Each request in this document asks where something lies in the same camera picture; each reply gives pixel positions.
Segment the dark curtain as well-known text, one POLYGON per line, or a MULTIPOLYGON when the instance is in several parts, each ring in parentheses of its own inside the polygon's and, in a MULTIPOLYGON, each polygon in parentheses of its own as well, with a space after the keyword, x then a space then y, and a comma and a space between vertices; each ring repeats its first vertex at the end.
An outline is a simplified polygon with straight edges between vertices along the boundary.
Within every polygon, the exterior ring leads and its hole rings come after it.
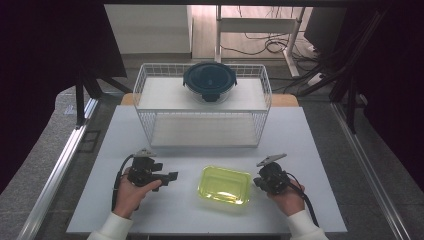
POLYGON ((388 2, 354 79, 365 116, 424 191, 424 0, 388 2))
POLYGON ((0 0, 0 193, 60 92, 84 77, 125 75, 102 0, 0 0))

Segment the aluminium rail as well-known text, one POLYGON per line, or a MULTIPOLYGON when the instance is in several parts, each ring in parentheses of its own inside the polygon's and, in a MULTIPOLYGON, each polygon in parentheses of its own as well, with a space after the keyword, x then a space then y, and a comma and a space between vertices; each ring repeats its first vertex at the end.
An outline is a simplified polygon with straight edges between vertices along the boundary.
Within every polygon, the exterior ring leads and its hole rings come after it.
POLYGON ((331 103, 330 106, 347 138, 349 145, 352 148, 352 151, 364 173, 364 176, 367 179, 368 185, 370 186, 396 240, 412 240, 408 230, 406 229, 403 219, 401 218, 395 204, 383 187, 383 184, 377 176, 377 173, 374 170, 374 167, 372 166, 368 155, 366 154, 357 135, 349 128, 347 124, 347 116, 344 113, 342 106, 338 103, 331 103))
POLYGON ((47 179, 37 201, 35 202, 26 222, 16 240, 34 240, 47 212, 56 196, 59 186, 71 164, 76 149, 87 130, 87 125, 98 105, 98 100, 90 98, 82 111, 82 123, 73 129, 49 178, 47 179))

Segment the white power strip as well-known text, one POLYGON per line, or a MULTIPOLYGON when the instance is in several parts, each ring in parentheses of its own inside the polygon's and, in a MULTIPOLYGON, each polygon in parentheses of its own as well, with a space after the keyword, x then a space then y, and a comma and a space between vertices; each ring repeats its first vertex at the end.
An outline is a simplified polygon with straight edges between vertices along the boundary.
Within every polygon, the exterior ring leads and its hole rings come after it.
POLYGON ((313 86, 315 84, 317 84, 318 82, 320 82, 323 78, 325 77, 324 74, 322 73, 317 73, 315 76, 313 76, 308 82, 307 84, 309 86, 313 86))

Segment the white desk frame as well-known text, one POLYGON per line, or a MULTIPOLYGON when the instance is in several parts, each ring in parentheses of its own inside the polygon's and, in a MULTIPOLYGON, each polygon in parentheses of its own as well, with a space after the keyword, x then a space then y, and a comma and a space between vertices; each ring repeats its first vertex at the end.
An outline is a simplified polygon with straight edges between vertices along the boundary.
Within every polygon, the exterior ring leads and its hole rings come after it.
POLYGON ((214 60, 221 61, 221 34, 222 33, 278 33, 288 34, 287 46, 283 55, 293 78, 300 76, 293 60, 293 48, 302 24, 306 8, 302 7, 296 18, 223 18, 222 6, 216 6, 216 41, 214 60))

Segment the person's left hand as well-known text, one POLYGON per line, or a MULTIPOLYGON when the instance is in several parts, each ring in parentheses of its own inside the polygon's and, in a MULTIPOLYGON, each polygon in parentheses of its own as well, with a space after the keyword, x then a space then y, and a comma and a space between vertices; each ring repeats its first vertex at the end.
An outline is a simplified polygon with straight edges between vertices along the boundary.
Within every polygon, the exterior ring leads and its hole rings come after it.
POLYGON ((160 180, 155 180, 143 187, 137 187, 128 180, 129 169, 120 177, 118 193, 113 213, 119 217, 130 219, 146 195, 161 186, 160 180))

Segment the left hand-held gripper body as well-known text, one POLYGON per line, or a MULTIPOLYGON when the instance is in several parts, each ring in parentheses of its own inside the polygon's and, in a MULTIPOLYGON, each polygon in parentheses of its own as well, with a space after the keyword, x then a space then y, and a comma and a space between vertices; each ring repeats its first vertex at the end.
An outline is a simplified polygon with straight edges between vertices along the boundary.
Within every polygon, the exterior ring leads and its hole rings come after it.
POLYGON ((142 149, 134 155, 127 176, 132 184, 137 187, 143 187, 160 179, 160 176, 156 175, 155 172, 161 171, 163 164, 156 163, 154 160, 155 156, 155 153, 147 149, 142 149))

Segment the green plastic container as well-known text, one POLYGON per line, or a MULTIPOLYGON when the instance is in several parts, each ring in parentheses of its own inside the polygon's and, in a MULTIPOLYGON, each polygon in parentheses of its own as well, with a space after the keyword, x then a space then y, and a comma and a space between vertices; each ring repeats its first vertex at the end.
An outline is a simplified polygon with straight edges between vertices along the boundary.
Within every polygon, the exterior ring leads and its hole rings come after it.
POLYGON ((206 166, 198 184, 198 195, 207 200, 244 205, 250 200, 251 175, 217 166, 206 166))

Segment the white wire rack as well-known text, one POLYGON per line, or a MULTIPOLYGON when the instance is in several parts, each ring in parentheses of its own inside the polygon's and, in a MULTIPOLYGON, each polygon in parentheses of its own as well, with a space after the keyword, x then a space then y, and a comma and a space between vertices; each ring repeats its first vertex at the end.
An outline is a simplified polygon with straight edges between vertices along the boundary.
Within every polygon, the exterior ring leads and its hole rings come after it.
POLYGON ((183 83, 188 64, 141 66, 133 104, 153 147, 255 147, 272 103, 263 65, 229 66, 236 84, 207 102, 183 83))

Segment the white cabinet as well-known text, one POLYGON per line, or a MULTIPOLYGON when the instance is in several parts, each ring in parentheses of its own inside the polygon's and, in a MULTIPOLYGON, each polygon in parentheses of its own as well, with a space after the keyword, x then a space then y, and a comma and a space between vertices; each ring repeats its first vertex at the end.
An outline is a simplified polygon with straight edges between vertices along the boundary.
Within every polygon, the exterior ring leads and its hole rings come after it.
POLYGON ((190 5, 105 5, 121 54, 192 52, 190 5))

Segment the round container with blue lid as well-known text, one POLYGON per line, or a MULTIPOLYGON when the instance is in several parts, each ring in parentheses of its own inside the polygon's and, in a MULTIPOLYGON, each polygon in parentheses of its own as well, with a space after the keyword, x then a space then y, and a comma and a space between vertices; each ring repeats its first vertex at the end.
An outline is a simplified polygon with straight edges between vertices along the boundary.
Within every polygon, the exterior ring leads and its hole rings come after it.
POLYGON ((189 67, 183 74, 183 85, 203 102, 216 103, 237 85, 235 72, 217 62, 201 62, 189 67))

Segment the person's right hand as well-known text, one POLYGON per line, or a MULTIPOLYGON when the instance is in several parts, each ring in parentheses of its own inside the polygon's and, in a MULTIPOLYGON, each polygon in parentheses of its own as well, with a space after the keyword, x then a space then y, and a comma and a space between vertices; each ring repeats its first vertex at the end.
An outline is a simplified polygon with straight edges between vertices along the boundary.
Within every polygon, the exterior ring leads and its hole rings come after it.
POLYGON ((273 200, 277 207, 286 215, 292 216, 305 209, 305 203, 299 193, 288 186, 285 190, 277 195, 271 193, 267 194, 267 197, 273 200))

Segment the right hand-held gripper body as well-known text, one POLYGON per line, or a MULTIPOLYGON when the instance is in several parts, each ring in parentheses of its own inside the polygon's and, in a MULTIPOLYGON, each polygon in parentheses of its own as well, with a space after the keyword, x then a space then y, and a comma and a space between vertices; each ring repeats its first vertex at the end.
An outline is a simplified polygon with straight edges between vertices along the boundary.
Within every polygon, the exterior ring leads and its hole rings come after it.
POLYGON ((267 156, 264 160, 257 163, 256 166, 260 167, 259 176, 262 178, 269 187, 273 195, 282 192, 290 182, 287 173, 282 170, 277 160, 286 157, 285 153, 267 156))

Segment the wooden board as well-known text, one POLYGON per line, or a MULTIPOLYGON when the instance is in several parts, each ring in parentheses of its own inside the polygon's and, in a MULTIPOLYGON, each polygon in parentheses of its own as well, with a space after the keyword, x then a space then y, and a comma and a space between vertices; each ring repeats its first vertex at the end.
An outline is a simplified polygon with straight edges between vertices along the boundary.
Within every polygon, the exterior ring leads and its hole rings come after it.
MULTIPOLYGON (((133 94, 125 94, 121 100, 122 105, 133 104, 133 94)), ((291 94, 273 94, 272 107, 299 107, 297 98, 291 94)))

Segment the black metal stand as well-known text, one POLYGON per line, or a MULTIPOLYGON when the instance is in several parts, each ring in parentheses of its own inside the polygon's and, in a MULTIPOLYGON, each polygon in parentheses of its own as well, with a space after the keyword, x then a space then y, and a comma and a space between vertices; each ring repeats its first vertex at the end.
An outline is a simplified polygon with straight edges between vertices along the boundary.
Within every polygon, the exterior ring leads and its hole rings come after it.
POLYGON ((345 124, 352 134, 355 129, 355 109, 357 95, 357 76, 354 71, 357 69, 360 57, 364 54, 370 39, 384 18, 385 11, 373 10, 363 20, 361 26, 347 41, 339 51, 342 60, 339 67, 326 75, 320 82, 301 90, 297 96, 304 97, 330 83, 335 83, 328 98, 332 103, 338 103, 343 97, 347 97, 345 108, 345 124))
POLYGON ((94 99, 99 99, 103 91, 97 80, 100 79, 112 87, 120 90, 123 93, 130 93, 131 89, 118 82, 111 76, 107 76, 95 69, 87 69, 80 67, 76 77, 75 93, 76 93, 76 128, 80 129, 86 122, 84 91, 87 91, 89 96, 94 99))

